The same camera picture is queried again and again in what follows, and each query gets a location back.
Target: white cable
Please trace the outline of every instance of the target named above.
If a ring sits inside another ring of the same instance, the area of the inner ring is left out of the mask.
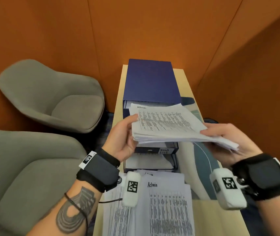
[[[210,165],[210,170],[211,170],[211,172],[212,172],[212,167],[211,167],[211,163],[210,163],[210,160],[209,160],[209,158],[208,158],[208,156],[207,156],[207,154],[205,153],[205,151],[200,147],[200,149],[203,151],[203,153],[205,154],[205,156],[207,157],[207,159],[208,159],[208,161],[209,161],[209,165]]]

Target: person's right hand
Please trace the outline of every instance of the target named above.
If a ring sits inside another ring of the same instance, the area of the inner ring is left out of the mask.
[[[230,152],[214,143],[205,143],[213,156],[221,162],[223,167],[230,167],[236,162],[262,153],[259,147],[233,124],[204,123],[208,128],[200,133],[206,136],[222,136],[239,144],[238,151]]]

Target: hand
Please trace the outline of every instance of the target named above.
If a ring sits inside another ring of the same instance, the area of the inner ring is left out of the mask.
[[[118,122],[110,131],[102,147],[104,151],[117,158],[120,162],[128,159],[134,153],[138,142],[133,140],[131,123],[136,122],[138,114],[128,116]]]
[[[214,143],[205,143],[213,156],[221,162],[223,167],[230,167],[236,162],[262,153],[259,147],[233,124],[204,123],[208,129],[200,131],[206,136],[222,136],[239,144],[238,151],[230,152]]]

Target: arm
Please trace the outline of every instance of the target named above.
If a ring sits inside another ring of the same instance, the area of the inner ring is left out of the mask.
[[[131,134],[131,123],[138,116],[132,115],[117,123],[110,131],[102,147],[107,153],[124,161],[134,152],[137,142]],[[88,216],[88,223],[96,211],[102,196],[91,184],[76,180],[67,195]],[[63,197],[27,234],[27,236],[73,236],[84,235],[86,231],[85,217],[65,197]]]
[[[239,151],[231,153],[217,145],[206,143],[213,156],[221,162],[223,167],[230,167],[242,159],[262,153],[248,136],[232,124],[205,123],[205,126],[208,129],[202,130],[200,133],[207,136],[223,136],[239,144]],[[269,200],[257,201],[257,206],[272,235],[280,236],[280,196]]]

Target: document held in hands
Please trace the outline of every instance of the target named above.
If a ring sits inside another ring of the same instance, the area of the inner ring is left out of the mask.
[[[214,142],[238,150],[238,144],[228,139],[200,134],[207,127],[181,104],[149,107],[132,103],[129,111],[130,115],[138,114],[139,121],[132,123],[132,136],[139,143]]]

